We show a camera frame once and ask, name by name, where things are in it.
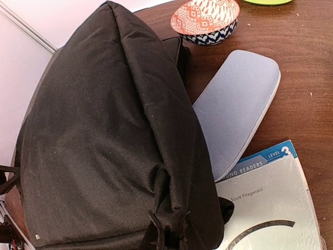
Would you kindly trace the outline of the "black student backpack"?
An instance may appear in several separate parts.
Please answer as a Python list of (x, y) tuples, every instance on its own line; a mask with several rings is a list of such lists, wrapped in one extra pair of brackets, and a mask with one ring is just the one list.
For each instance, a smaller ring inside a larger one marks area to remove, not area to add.
[(186, 93), (188, 48), (123, 6), (101, 4), (49, 63), (20, 129), (15, 167), (36, 249), (142, 249), (148, 211), (187, 213), (218, 248), (232, 202), (218, 196)]

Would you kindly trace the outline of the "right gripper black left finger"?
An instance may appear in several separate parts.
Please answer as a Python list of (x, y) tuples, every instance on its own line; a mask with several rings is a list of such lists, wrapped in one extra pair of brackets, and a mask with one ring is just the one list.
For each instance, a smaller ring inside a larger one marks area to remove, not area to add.
[(170, 214), (149, 210), (148, 215), (150, 223), (142, 239), (142, 249), (172, 249)]

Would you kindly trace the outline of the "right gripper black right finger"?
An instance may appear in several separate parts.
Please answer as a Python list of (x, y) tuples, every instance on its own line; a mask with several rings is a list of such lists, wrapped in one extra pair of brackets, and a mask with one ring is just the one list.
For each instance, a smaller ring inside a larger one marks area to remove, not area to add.
[(177, 236), (171, 244), (171, 249), (200, 249), (200, 242), (197, 237), (197, 232), (194, 229), (189, 213), (186, 214), (180, 236)]

